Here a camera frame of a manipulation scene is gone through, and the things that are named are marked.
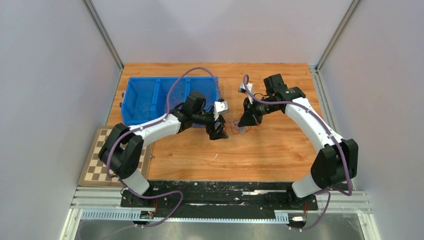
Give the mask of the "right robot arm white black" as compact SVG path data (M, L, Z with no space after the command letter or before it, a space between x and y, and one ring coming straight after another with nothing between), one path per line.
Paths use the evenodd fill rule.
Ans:
M297 86L288 87L280 73L265 78L263 82L266 94L257 98L249 75L243 76L238 91L247 97L243 101L244 112L238 126L258 126L265 115L280 111L298 125L317 153L310 172L292 183L291 191L285 195L286 204L298 209L307 196L335 189L343 182L347 184L347 190L342 194L350 196L353 191L352 179L357 176L357 142L342 137L325 123L306 94Z

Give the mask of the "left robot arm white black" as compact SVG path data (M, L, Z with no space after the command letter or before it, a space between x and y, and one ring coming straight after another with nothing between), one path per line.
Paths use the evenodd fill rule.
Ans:
M148 190L149 182L138 170L144 146L162 138L179 134L194 124L205 126L210 140L227 139L224 130L224 114L229 112L228 103L219 99L205 109L206 98L198 92L191 92L184 102L177 104L163 116L149 122L126 126L116 124L106 138L98 159L106 165L109 176L119 180L134 194L133 200L140 207L147 207L153 201Z

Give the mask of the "blue three-compartment plastic bin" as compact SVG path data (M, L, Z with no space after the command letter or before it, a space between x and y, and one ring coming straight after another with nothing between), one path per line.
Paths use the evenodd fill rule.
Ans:
M126 126L139 125L161 117L167 111L167 97L177 76L130 77L120 103L122 121ZM169 106L173 109L191 92L205 96L208 109L219 99L215 81L210 76L186 76L175 85Z

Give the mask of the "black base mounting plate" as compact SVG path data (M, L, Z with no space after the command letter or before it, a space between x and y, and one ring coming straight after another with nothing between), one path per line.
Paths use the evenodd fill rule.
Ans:
M316 197L297 198L291 182L150 180L143 199L121 191L121 207L153 208L157 217L270 218L275 211L315 211Z

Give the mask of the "wooden chessboard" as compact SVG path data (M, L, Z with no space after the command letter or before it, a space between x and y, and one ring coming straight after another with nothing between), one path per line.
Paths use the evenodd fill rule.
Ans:
M112 125L102 125L97 128L89 153L84 163L78 185L80 187L122 187L117 178L107 176L106 165L99 160L99 153L113 129ZM154 145L151 143L141 151L138 171L148 178Z

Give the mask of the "aluminium frame rail front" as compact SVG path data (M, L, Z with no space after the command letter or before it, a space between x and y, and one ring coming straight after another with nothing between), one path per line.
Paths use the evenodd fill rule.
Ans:
M331 190L328 213L371 214L369 200L364 191L353 191L350 196ZM121 190L114 187L77 187L70 204L71 209L121 209Z

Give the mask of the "right aluminium corner post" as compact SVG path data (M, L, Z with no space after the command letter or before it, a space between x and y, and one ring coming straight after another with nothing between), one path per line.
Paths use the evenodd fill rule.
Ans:
M336 27L332 37L330 38L327 46L325 47L321 57L318 60L318 63L315 65L315 70L317 72L320 72L323 67L325 66L331 52L333 51L334 47L338 43L340 37L344 33L346 27L350 23L351 19L353 18L354 14L356 13L358 7L362 3L362 0L351 0L350 4L344 13L343 17L341 18L338 26Z

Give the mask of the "aluminium corner post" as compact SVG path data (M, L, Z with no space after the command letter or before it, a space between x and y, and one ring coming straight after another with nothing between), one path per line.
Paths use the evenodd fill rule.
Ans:
M323 67L325 66L331 52L333 51L334 47L338 43L340 37L344 33L346 27L350 23L351 19L353 18L354 14L356 13L358 7L362 3L362 0L351 0L350 4L344 13L343 17L341 18L338 26L336 27L332 37L330 38L327 46L325 47L321 57L318 60L318 63L315 65L315 70L317 72L320 72Z
M124 63L122 59L120 58L118 51L116 47L114 46L112 39L110 38L102 20L101 17L96 10L96 7L92 0L82 0L82 3L84 4L90 18L92 19L97 31L99 32L106 48L108 49L110 55L112 56L116 66L118 69L122 72L124 69Z

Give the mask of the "left aluminium corner post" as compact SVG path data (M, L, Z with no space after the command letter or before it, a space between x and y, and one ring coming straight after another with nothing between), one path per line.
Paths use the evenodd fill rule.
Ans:
M92 0L82 0L82 3L84 4L90 18L92 19L97 31L99 32L106 48L108 49L110 55L112 56L116 66L118 69L122 72L124 69L124 63L122 59L120 58L118 51L116 47L114 46L112 39L110 38L102 20L101 17L96 10L96 7Z

